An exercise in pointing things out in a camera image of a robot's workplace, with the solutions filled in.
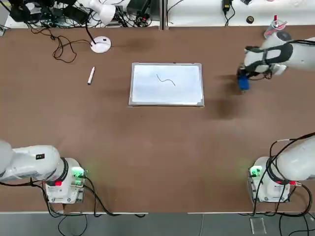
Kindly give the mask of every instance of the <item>white marker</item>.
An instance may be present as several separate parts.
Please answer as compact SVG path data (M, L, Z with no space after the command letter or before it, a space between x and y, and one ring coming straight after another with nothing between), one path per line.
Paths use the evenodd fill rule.
M88 80L88 85L91 85L92 79L93 79L93 75L94 75L94 71L95 71L95 66L93 66L90 76L89 76L89 80Z

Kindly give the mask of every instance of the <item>whiteboard frame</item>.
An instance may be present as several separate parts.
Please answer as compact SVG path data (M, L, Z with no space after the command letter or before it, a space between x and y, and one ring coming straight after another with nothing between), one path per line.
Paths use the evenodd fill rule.
M201 85L202 98L201 101L194 105L183 105L183 104L164 104L164 103L155 103L155 102L133 102L132 92L133 92L133 77L134 77L134 68L136 65L194 65L199 69L199 81ZM140 63L134 62L131 66L131 80L130 80L130 94L129 94L129 106L190 106L190 107L204 107L204 94L203 94L203 84L202 84L202 66L200 63Z

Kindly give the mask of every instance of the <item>power adapter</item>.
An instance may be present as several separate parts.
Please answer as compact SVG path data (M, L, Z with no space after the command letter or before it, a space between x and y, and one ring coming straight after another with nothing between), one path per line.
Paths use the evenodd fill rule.
M230 10L231 4L232 0L222 0L222 11L225 15Z

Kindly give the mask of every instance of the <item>brown table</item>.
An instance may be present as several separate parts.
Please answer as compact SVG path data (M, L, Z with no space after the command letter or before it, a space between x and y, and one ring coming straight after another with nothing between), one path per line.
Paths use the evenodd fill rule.
M274 140L313 131L315 120L314 72L290 70L252 82L244 95L237 91L234 75L244 47L261 45L263 30L92 29L113 47L97 55L75 44L72 64L53 59L57 42L49 37L8 31L0 38L0 136L13 147L54 145L78 160L114 212L250 212L248 167L268 155ZM296 39L314 30L287 27ZM53 32L88 39L84 29ZM129 107L132 62L201 63L205 107ZM296 195L281 210L301 211L302 198ZM32 188L0 187L0 202L6 202L1 211L46 210ZM274 207L259 204L258 210ZM66 210L92 211L92 195Z

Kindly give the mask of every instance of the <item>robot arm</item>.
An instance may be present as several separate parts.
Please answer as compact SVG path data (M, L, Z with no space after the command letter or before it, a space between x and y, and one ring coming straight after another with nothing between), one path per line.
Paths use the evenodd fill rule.
M238 69L238 78L248 79L259 74L282 74L287 67L315 69L315 37L307 39L314 45L292 41L285 32L272 34L261 47L245 48L244 65Z
M292 182L295 184L296 181L314 178L314 155L315 137L312 135L281 153L274 165L270 163L270 157L263 156L257 159L250 168L249 181L253 199L258 194L261 202L285 202ZM257 191L260 182L263 184Z
M34 178L45 183L49 202L71 204L82 197L85 171L53 146L11 148L0 140L0 181Z

